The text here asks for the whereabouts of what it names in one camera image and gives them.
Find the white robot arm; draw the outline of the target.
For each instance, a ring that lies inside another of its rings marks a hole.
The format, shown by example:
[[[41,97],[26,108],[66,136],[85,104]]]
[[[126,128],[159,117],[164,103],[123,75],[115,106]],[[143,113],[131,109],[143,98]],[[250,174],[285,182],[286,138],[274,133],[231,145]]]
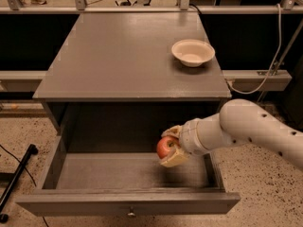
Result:
[[[230,100],[218,113],[188,120],[164,131],[161,137],[169,145],[169,151],[159,156],[164,167],[179,166],[192,155],[206,155],[216,148],[252,143],[303,169],[303,132],[245,99]]]

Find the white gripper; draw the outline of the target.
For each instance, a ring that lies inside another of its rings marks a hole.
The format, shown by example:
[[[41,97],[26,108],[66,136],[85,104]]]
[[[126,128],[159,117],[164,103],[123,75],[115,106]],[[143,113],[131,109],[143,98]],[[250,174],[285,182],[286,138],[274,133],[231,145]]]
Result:
[[[181,148],[162,148],[159,150],[160,165],[174,167],[185,163],[189,154],[205,155],[208,149],[203,145],[199,134],[203,131],[203,120],[192,119],[183,126],[176,125],[162,132],[162,137],[179,138]]]

